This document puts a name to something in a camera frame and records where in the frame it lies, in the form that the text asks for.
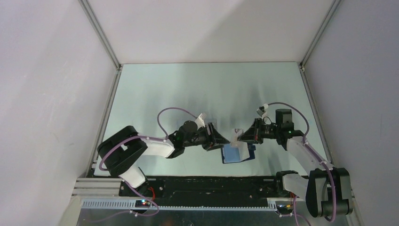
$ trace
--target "blue object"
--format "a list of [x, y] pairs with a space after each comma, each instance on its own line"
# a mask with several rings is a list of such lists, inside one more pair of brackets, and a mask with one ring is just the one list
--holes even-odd
[[[253, 144], [248, 144], [249, 158], [242, 160], [248, 161], [255, 159], [255, 151], [256, 147]], [[221, 148], [222, 151], [222, 162], [226, 163], [234, 163], [234, 162], [242, 162], [239, 159], [239, 150], [237, 147], [232, 147], [231, 144], [226, 144]]]

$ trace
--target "wire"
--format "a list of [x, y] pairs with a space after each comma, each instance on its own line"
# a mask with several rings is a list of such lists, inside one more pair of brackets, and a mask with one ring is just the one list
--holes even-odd
[[313, 156], [320, 162], [321, 166], [323, 166], [324, 169], [327, 171], [328, 180], [330, 181], [330, 185], [331, 185], [331, 192], [332, 192], [332, 199], [333, 199], [333, 213], [332, 213], [331, 218], [328, 218], [328, 217], [324, 217], [324, 218], [329, 222], [334, 222], [335, 218], [336, 218], [336, 192], [335, 192], [335, 183], [334, 183], [333, 175], [331, 174], [328, 166], [319, 157], [319, 155], [314, 150], [312, 150], [312, 148], [309, 145], [305, 144], [304, 146], [309, 150], [310, 153], [313, 154]]
[[308, 135], [309, 129], [310, 129], [308, 120], [306, 119], [306, 117], [298, 109], [296, 109], [295, 107], [293, 107], [293, 106], [291, 106], [289, 104], [286, 104], [286, 103], [283, 103], [283, 102], [273, 102], [273, 103], [270, 103], [269, 105], [285, 105], [285, 106], [288, 106], [288, 107], [294, 109], [296, 112], [298, 112], [298, 114], [300, 114], [302, 116], [302, 118], [305, 120], [307, 128], [306, 128], [305, 134], [302, 137], [302, 142], [303, 142], [304, 147], [306, 147], [309, 150], [309, 152], [317, 159], [317, 161], [319, 161], [320, 165], [322, 165], [324, 167], [324, 169], [327, 171], [328, 180], [330, 181], [331, 190], [332, 190], [333, 213], [332, 213], [331, 218], [325, 217], [325, 219], [327, 221], [329, 221], [329, 222], [334, 222], [335, 218], [336, 218], [336, 192], [335, 192], [335, 183], [334, 183], [333, 175], [331, 174], [330, 169], [324, 163], [323, 159], [316, 153], [316, 151], [314, 151], [309, 145], [307, 145], [306, 136]]
[[152, 191], [152, 200], [155, 200], [155, 191], [152, 187], [149, 187], [148, 190]]
[[[283, 218], [283, 217], [292, 217], [292, 214], [281, 214], [278, 210], [275, 211], [274, 213], [276, 213], [276, 214], [277, 214], [279, 217], [281, 217], [281, 218]], [[307, 223], [309, 226], [311, 226], [311, 223], [309, 222], [309, 220], [308, 220], [305, 216], [303, 216], [303, 215], [301, 215], [301, 214], [296, 214], [296, 216], [302, 218], [304, 221], [306, 221], [306, 223]], [[297, 221], [296, 218], [295, 218], [295, 221], [296, 221], [296, 225], [299, 226], [299, 222]]]
[[191, 115], [191, 116], [194, 117], [195, 119], [197, 118], [195, 115], [191, 114], [189, 111], [187, 111], [187, 110], [185, 110], [185, 109], [183, 109], [183, 108], [180, 108], [180, 107], [167, 107], [167, 108], [163, 109], [162, 111], [160, 111], [160, 112], [158, 113], [157, 121], [158, 121], [158, 125], [160, 126], [161, 130], [165, 133], [165, 139], [167, 139], [169, 135], [168, 135], [168, 133], [166, 132], [166, 130], [161, 126], [161, 123], [160, 123], [160, 115], [162, 114], [162, 112], [164, 112], [164, 111], [166, 111], [166, 110], [170, 110], [170, 109], [180, 110], [180, 111], [186, 112], [187, 114]]
[[135, 213], [135, 215], [143, 216], [143, 217], [150, 217], [150, 216], [154, 216], [155, 214], [157, 214], [157, 213], [160, 211], [160, 207], [159, 207], [153, 200], [148, 199], [148, 198], [145, 197], [144, 195], [140, 194], [138, 191], [136, 191], [136, 189], [134, 189], [134, 188], [129, 184], [129, 182], [125, 181], [125, 184], [126, 184], [130, 189], [132, 189], [132, 191], [133, 191], [135, 194], [137, 194], [137, 195], [138, 195], [139, 197], [141, 197], [142, 199], [149, 201], [152, 205], [154, 205], [154, 206], [157, 208], [157, 211], [156, 211], [155, 213], [150, 213], [150, 214], [137, 213], [137, 212], [134, 212], [134, 211], [133, 211], [133, 213]]
[[[270, 124], [266, 124], [266, 121], [264, 120], [265, 118], [268, 118], [268, 119], [269, 119]], [[266, 116], [266, 117], [263, 118], [263, 122], [264, 122], [266, 125], [271, 125], [271, 124], [273, 123], [273, 122], [271, 121], [271, 119], [270, 119], [268, 116]]]
[[145, 200], [149, 201], [152, 205], [154, 205], [154, 207], [157, 208], [157, 211], [156, 211], [155, 213], [150, 213], [150, 214], [145, 214], [145, 213], [144, 213], [144, 214], [143, 214], [143, 213], [137, 213], [137, 212], [135, 212], [135, 211], [133, 211], [133, 210], [123, 210], [123, 211], [120, 211], [120, 212], [116, 212], [116, 213], [114, 213], [114, 214], [112, 214], [112, 215], [110, 215], [110, 216], [107, 216], [106, 218], [100, 219], [100, 220], [85, 220], [85, 221], [86, 221], [86, 222], [89, 222], [89, 223], [99, 223], [99, 222], [102, 222], [102, 221], [109, 220], [109, 219], [113, 218], [114, 216], [117, 216], [117, 215], [122, 214], [122, 213], [134, 213], [135, 216], [150, 217], [150, 216], [154, 216], [155, 214], [157, 214], [157, 213], [160, 211], [160, 207], [154, 202], [155, 193], [154, 193], [154, 189], [153, 189], [152, 187], [151, 187], [151, 189], [152, 189], [152, 200], [151, 200], [151, 199], [148, 199], [147, 197], [141, 195], [141, 194], [140, 194], [138, 191], [136, 191], [127, 181], [125, 181], [125, 183], [126, 183], [126, 185], [128, 185], [128, 187], [129, 187], [130, 189], [132, 189], [132, 191], [133, 191], [135, 194], [137, 194], [140, 198], [145, 199]]
[[293, 106], [291, 106], [291, 105], [289, 105], [289, 104], [286, 104], [286, 103], [284, 103], [284, 102], [273, 102], [273, 103], [270, 103], [269, 105], [285, 105], [285, 106], [288, 106], [288, 107], [292, 108], [294, 111], [298, 112], [298, 114], [300, 114], [300, 115], [302, 116], [302, 118], [303, 118], [303, 119], [305, 120], [305, 122], [306, 122], [306, 132], [305, 132], [305, 134], [303, 135], [303, 139], [302, 139], [303, 143], [305, 143], [306, 136], [308, 135], [309, 129], [310, 129], [309, 122], [308, 122], [308, 120], [306, 119], [306, 117], [305, 117], [298, 109], [296, 109], [295, 107], [293, 107]]
[[103, 168], [103, 164], [104, 164], [105, 160], [106, 160], [115, 150], [117, 150], [118, 148], [120, 148], [120, 147], [121, 147], [122, 145], [124, 145], [125, 143], [127, 143], [127, 142], [129, 142], [129, 141], [131, 141], [131, 140], [134, 140], [134, 139], [139, 139], [139, 138], [143, 138], [143, 139], [147, 139], [147, 138], [148, 138], [148, 139], [150, 139], [150, 140], [155, 140], [155, 141], [163, 141], [163, 140], [164, 140], [164, 139], [162, 139], [162, 138], [148, 137], [148, 136], [141, 136], [141, 135], [137, 135], [137, 136], [134, 136], [134, 137], [129, 137], [129, 138], [127, 138], [127, 139], [121, 141], [119, 144], [115, 145], [115, 147], [113, 147], [113, 148], [101, 159], [99, 169], [100, 169], [101, 171], [107, 171], [107, 169]]
[[300, 217], [300, 218], [304, 219], [308, 223], [309, 226], [311, 226], [310, 222], [308, 221], [308, 219], [306, 219], [305, 216], [302, 216], [302, 215], [296, 213], [296, 198], [297, 197], [298, 196], [295, 196], [295, 198], [294, 198], [294, 217], [295, 217], [296, 225], [299, 226], [298, 217]]

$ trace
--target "white wall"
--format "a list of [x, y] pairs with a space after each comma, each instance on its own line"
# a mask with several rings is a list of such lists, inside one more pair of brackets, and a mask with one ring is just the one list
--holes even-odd
[[122, 63], [301, 61], [333, 0], [90, 0]]
[[54, 226], [115, 73], [77, 0], [0, 1], [0, 225]]
[[399, 1], [346, 0], [306, 65], [365, 224], [398, 225]]

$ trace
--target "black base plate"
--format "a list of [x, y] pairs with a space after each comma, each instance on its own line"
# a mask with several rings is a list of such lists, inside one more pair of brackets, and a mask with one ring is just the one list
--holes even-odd
[[[148, 177], [161, 206], [267, 207], [276, 193], [274, 177]], [[137, 197], [122, 182], [119, 196]], [[152, 197], [148, 190], [146, 197]]]

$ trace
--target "aluminum frame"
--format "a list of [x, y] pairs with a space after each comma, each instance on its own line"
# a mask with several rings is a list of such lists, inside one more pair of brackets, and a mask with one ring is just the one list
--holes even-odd
[[[103, 117], [101, 120], [101, 125], [100, 128], [97, 132], [97, 137], [95, 141], [95, 145], [93, 147], [93, 150], [91, 152], [91, 157], [90, 157], [90, 162], [88, 163], [87, 170], [85, 172], [85, 176], [87, 175], [88, 171], [90, 168], [96, 166], [96, 159], [97, 159], [97, 152], [96, 152], [96, 147], [102, 142], [105, 134], [105, 129], [108, 123], [108, 119], [111, 113], [111, 108], [112, 104], [115, 98], [115, 93], [116, 89], [119, 83], [121, 71], [122, 71], [122, 65], [120, 64], [117, 56], [115, 55], [115, 52], [113, 51], [111, 44], [109, 43], [103, 29], [100, 26], [100, 23], [89, 3], [88, 0], [79, 0], [83, 10], [85, 11], [88, 20], [93, 26], [93, 29], [95, 30], [96, 34], [98, 35], [98, 38], [100, 39], [105, 51], [107, 52], [108, 56], [112, 60], [115, 68], [116, 68], [116, 73], [115, 73], [115, 79], [112, 84], [112, 88], [107, 100], [106, 108], [103, 113]], [[302, 61], [298, 63], [298, 69], [300, 71], [303, 84], [305, 86], [306, 94], [309, 99], [309, 103], [311, 105], [311, 109], [316, 121], [317, 128], [320, 133], [320, 138], [324, 147], [324, 150], [327, 155], [327, 159], [329, 161], [333, 162], [333, 156], [331, 154], [331, 150], [328, 147], [327, 140], [325, 138], [325, 133], [323, 130], [323, 127], [321, 125], [321, 120], [319, 117], [319, 113], [316, 107], [316, 104], [314, 102], [314, 98], [311, 94], [311, 89], [309, 86], [309, 82], [306, 78], [305, 75], [305, 66], [306, 63], [308, 62], [314, 48], [317, 46], [318, 42], [320, 41], [320, 38], [322, 37], [323, 33], [325, 32], [327, 25], [330, 23], [333, 15], [336, 13], [339, 5], [341, 4], [342, 0], [334, 0], [333, 3], [331, 4], [326, 16], [323, 19], [323, 22], [321, 23], [317, 33], [315, 34], [310, 46], [308, 47]], [[97, 199], [115, 199], [115, 200], [132, 200], [130, 197], [118, 197], [119, 193], [119, 186], [120, 186], [121, 179], [119, 178], [78, 178], [75, 184], [75, 188], [72, 192], [72, 197], [74, 196], [80, 196], [82, 199], [86, 201], [90, 200], [97, 200]], [[287, 202], [289, 199], [287, 198], [268, 198], [268, 202]], [[346, 215], [348, 224], [351, 226], [357, 226], [357, 225], [364, 225], [362, 218], [359, 213], [359, 208], [357, 206], [355, 198], [353, 198], [354, 201], [354, 213], [351, 215]]]
[[[82, 209], [108, 209], [108, 210], [147, 210], [147, 207], [137, 207], [136, 201], [132, 199], [82, 199]], [[195, 210], [195, 211], [276, 211], [276, 201], [268, 201], [266, 207], [188, 207], [188, 206], [159, 206], [160, 210]]]

